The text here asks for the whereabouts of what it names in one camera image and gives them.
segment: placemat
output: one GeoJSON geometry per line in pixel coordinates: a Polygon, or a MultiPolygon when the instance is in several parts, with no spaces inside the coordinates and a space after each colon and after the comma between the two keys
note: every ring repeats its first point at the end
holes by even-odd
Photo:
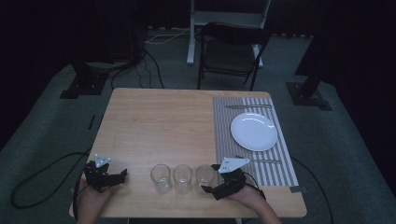
{"type": "Polygon", "coordinates": [[[221,164],[223,158],[235,158],[235,155],[254,160],[280,160],[282,161],[281,164],[250,162],[243,166],[242,169],[253,175],[260,186],[298,186],[289,151],[271,99],[214,97],[213,110],[215,116],[216,159],[218,164],[221,164]],[[226,108],[226,105],[272,105],[273,107],[230,109],[226,108]],[[237,115],[245,112],[261,114],[275,124],[277,141],[271,149],[263,152],[250,151],[235,142],[231,134],[231,123],[237,115]]]}

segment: plate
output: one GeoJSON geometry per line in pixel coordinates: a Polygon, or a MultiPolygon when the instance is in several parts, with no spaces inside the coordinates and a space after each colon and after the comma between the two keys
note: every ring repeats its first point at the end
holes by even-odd
{"type": "Polygon", "coordinates": [[[274,146],[277,130],[274,123],[261,114],[243,113],[231,123],[233,139],[252,151],[265,151],[274,146]]]}

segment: clear glass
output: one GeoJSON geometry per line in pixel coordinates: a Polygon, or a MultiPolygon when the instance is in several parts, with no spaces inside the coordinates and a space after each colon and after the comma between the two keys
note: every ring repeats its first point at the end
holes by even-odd
{"type": "Polygon", "coordinates": [[[171,169],[165,164],[158,164],[151,169],[151,179],[159,193],[166,193],[172,188],[171,169]]]}
{"type": "Polygon", "coordinates": [[[175,181],[175,190],[178,193],[185,194],[191,189],[192,169],[185,164],[177,166],[173,171],[175,181]]]}
{"type": "Polygon", "coordinates": [[[205,193],[201,186],[212,187],[216,172],[210,165],[201,165],[196,170],[197,186],[196,189],[200,193],[205,193]]]}

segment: fork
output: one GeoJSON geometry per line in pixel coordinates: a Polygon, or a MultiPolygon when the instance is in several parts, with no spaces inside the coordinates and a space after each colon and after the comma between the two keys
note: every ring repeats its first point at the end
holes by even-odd
{"type": "MultiPolygon", "coordinates": [[[[235,155],[235,157],[238,158],[238,159],[248,159],[248,158],[244,158],[244,157],[241,157],[241,156],[238,156],[238,155],[235,155]]],[[[251,159],[249,159],[249,160],[252,161],[252,162],[254,162],[254,161],[256,161],[256,162],[269,162],[269,163],[276,163],[276,164],[282,163],[282,161],[275,161],[275,160],[251,160],[251,159]]]]}

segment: black chair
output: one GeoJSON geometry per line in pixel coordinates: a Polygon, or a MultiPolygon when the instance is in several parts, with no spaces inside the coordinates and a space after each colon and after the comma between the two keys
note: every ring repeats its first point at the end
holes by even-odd
{"type": "Polygon", "coordinates": [[[198,87],[204,72],[244,77],[244,84],[253,74],[250,91],[253,91],[260,58],[270,35],[262,28],[210,22],[201,31],[201,55],[198,87]],[[252,45],[260,51],[255,57],[252,45]]]}

